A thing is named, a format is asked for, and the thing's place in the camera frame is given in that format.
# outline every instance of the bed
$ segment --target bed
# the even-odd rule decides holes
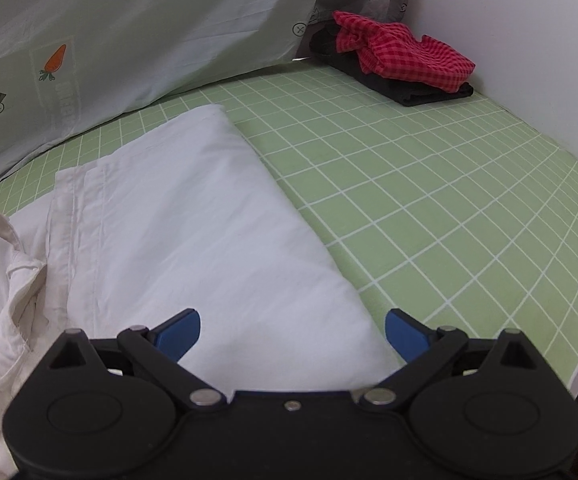
[[[217,103],[382,327],[523,330],[578,393],[578,161],[475,94],[401,107],[310,60],[173,92],[38,156],[0,182],[23,208],[54,174]]]

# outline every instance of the white pillow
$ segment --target white pillow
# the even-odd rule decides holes
[[[370,386],[400,362],[358,293],[217,105],[56,175],[47,303],[89,337],[186,307],[180,364],[234,390]]]

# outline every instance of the carrot print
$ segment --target carrot print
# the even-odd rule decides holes
[[[44,70],[40,70],[40,77],[38,81],[44,81],[49,77],[49,81],[53,81],[55,78],[53,72],[56,72],[62,66],[62,60],[64,59],[64,52],[67,46],[61,45],[58,50],[56,50],[49,60],[44,65]]]

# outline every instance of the folded clothes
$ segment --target folded clothes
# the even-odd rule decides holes
[[[476,65],[446,43],[429,36],[418,41],[404,23],[379,23],[336,10],[342,27],[336,37],[338,53],[355,50],[365,74],[427,83],[457,92]]]
[[[338,54],[336,35],[340,28],[339,25],[330,22],[325,28],[317,31],[309,43],[311,52],[319,60],[353,77],[356,81],[384,95],[384,97],[393,99],[403,106],[416,106],[473,95],[473,87],[469,83],[463,83],[457,92],[448,93],[425,83],[387,79],[373,73],[365,74],[360,68],[360,62],[355,52]]]

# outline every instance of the red plaid shirt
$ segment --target red plaid shirt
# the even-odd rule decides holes
[[[429,36],[416,40],[403,23],[378,23],[341,10],[336,10],[333,18],[342,27],[336,50],[357,51],[365,74],[373,72],[457,92],[476,67],[446,43]]]

